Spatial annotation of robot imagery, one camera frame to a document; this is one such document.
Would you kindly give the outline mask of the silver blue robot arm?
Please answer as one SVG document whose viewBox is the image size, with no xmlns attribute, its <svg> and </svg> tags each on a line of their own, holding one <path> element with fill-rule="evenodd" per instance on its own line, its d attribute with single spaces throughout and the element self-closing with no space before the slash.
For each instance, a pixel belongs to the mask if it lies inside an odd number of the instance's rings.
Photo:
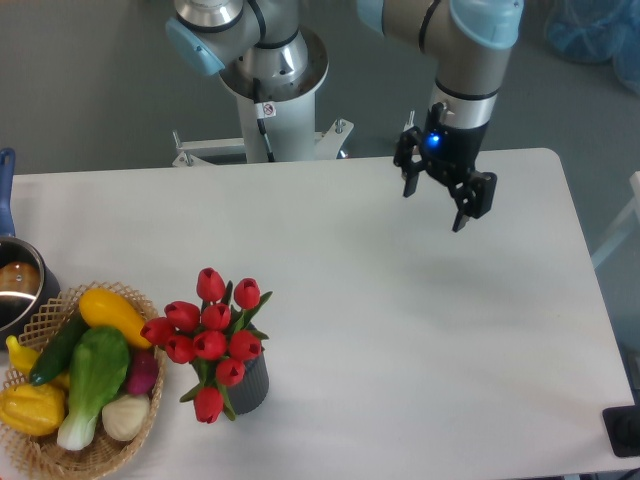
<svg viewBox="0 0 640 480">
<path fill-rule="evenodd" d="M 181 58 L 219 76 L 236 98 L 247 160 L 312 160 L 315 94 L 328 58 L 299 20 L 295 1 L 178 1 L 165 25 Z M 423 127 L 400 134 L 393 162 L 404 195 L 421 174 L 445 186 L 457 207 L 454 228 L 492 207 L 497 178 L 477 170 L 479 153 L 518 38 L 519 1 L 361 1 L 360 20 L 384 37 L 437 60 Z"/>
</svg>

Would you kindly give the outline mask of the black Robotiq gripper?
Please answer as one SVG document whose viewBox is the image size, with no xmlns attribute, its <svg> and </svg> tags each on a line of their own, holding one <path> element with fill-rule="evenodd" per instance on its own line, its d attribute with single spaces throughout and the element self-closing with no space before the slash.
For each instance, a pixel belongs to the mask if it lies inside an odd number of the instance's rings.
<svg viewBox="0 0 640 480">
<path fill-rule="evenodd" d="M 488 124 L 470 129 L 453 127 L 444 123 L 446 113 L 448 110 L 443 102 L 431 106 L 423 140 L 422 132 L 416 126 L 402 132 L 393 164 L 401 169 L 402 195 L 408 198 L 415 193 L 422 171 L 422 159 L 413 160 L 414 149 L 420 147 L 420 153 L 426 159 L 426 172 L 451 191 L 458 209 L 452 231 L 459 232 L 469 219 L 479 219 L 491 210 L 497 175 L 479 172 L 475 167 Z"/>
</svg>

